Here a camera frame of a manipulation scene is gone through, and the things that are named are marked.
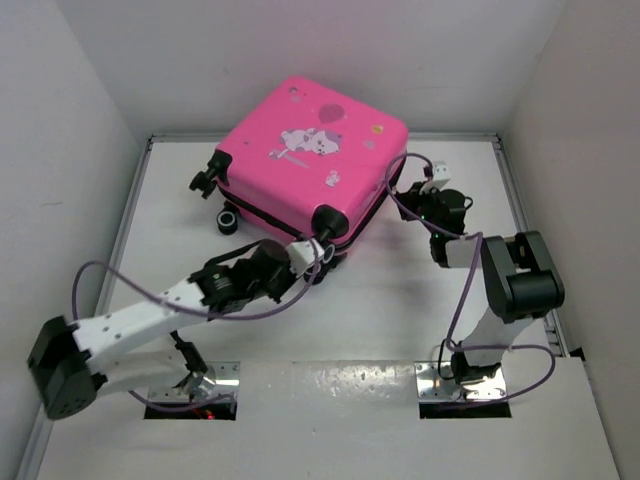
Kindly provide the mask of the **pink suitcase with dark lining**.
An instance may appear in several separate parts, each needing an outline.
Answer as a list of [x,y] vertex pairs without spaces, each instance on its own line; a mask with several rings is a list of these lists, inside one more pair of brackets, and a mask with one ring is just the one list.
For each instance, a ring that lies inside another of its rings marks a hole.
[[406,124],[303,76],[282,81],[214,148],[190,189],[219,191],[227,212],[287,242],[333,247],[343,260],[403,168]]

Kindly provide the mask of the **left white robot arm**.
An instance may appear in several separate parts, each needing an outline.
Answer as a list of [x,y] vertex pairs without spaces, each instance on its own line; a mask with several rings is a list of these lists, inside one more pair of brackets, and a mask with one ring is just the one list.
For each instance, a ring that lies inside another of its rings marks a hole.
[[187,393],[187,410],[207,405],[201,390],[209,367],[178,330],[211,320],[244,321],[242,309],[268,298],[277,315],[301,299],[283,298],[299,280],[313,282],[335,248],[316,239],[288,245],[264,239],[218,257],[159,294],[126,276],[120,279],[142,301],[101,316],[46,321],[27,366],[46,417],[69,418],[100,397],[167,383]]

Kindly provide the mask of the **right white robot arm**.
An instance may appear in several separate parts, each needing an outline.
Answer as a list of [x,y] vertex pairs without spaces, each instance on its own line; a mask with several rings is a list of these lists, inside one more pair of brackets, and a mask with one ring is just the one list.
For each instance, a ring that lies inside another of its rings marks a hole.
[[[403,220],[418,221],[429,231],[436,264],[469,272],[443,343],[451,352],[448,378],[469,384],[492,377],[517,337],[564,303],[564,284],[542,234],[536,230],[511,237],[468,233],[465,217],[473,200],[457,190],[426,190],[416,182],[393,198]],[[453,331],[476,271],[483,275],[488,307],[472,332],[456,342]]]

